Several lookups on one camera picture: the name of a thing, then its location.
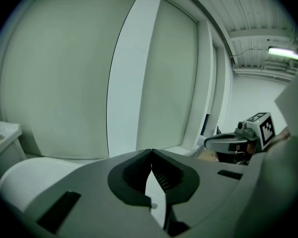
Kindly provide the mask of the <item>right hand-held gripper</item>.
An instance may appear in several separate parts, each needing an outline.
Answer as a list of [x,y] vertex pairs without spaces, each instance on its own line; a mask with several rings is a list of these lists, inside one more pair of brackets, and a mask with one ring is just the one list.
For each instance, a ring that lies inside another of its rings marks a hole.
[[271,113],[257,113],[240,121],[234,133],[206,138],[204,146],[217,153],[235,154],[235,163],[249,163],[251,157],[263,152],[275,136]]

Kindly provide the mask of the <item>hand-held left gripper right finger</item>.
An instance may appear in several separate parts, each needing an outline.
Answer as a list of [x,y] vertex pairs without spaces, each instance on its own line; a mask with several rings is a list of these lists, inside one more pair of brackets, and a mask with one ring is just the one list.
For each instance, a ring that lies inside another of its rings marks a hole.
[[247,166],[152,150],[153,173],[166,198],[165,226],[152,225],[152,236],[263,236],[288,210],[287,164],[276,148],[256,154]]

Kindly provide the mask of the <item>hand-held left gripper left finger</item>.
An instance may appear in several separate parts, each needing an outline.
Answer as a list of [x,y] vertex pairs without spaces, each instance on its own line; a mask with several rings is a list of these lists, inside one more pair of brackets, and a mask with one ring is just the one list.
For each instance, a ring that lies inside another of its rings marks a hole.
[[25,214],[59,238],[165,238],[145,194],[150,154],[84,165],[40,193]]

